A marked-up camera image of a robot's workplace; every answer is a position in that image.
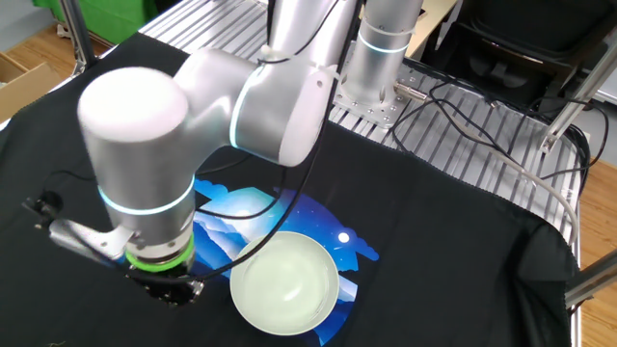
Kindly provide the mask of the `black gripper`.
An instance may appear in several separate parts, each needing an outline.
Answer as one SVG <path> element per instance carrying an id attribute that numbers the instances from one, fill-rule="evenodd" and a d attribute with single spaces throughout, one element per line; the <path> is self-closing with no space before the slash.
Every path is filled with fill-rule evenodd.
<path id="1" fill-rule="evenodd" d="M 194 303 L 203 291 L 201 280 L 189 280 L 191 265 L 180 263 L 161 272 L 149 272 L 135 265 L 128 266 L 128 277 L 141 285 L 147 294 L 164 303 L 168 302 L 168 288 L 181 289 L 183 305 Z"/>

